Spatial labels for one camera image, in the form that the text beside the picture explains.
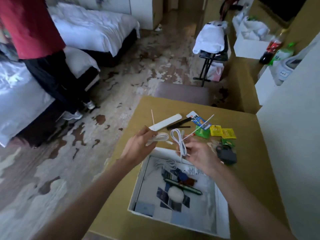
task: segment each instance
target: white shoe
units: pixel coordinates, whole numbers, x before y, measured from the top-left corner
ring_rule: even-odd
[[[83,104],[90,110],[96,107],[93,101],[90,101],[89,103],[83,103]]]
[[[80,112],[78,112],[78,111],[75,112],[74,114],[66,111],[66,112],[64,112],[64,115],[62,116],[62,118],[63,118],[64,120],[73,120],[73,119],[74,119],[74,120],[79,120],[79,119],[82,118],[82,116],[83,116],[83,114],[80,113]]]

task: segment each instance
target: green snack packet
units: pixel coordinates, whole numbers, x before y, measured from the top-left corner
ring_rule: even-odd
[[[221,139],[222,145],[228,145],[230,147],[235,147],[235,145],[232,143],[232,141],[230,139]]]
[[[204,129],[202,129],[202,128],[198,129],[199,127],[200,127],[200,126],[196,126],[196,127],[195,127],[195,128],[197,129],[197,130],[195,131],[195,134],[196,134],[197,136],[201,136],[201,137],[203,137],[203,138],[209,139],[209,138],[210,138],[210,130],[209,130],[209,129],[204,130]]]

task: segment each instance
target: white plush ball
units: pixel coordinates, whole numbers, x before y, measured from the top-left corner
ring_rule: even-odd
[[[184,193],[181,189],[176,186],[171,186],[168,190],[168,196],[174,202],[182,203],[184,198]]]

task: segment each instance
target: yellow sauce packet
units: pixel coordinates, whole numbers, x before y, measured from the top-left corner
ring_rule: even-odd
[[[221,126],[220,125],[210,126],[210,134],[211,134],[211,136],[222,136]]]
[[[222,138],[224,138],[224,139],[237,139],[233,129],[222,129]]]

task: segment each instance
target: black pants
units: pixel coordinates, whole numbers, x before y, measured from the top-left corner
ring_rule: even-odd
[[[63,50],[42,58],[25,59],[24,63],[40,86],[60,101],[66,111],[74,114],[81,102],[90,101],[87,92],[80,88],[79,81],[66,64]]]

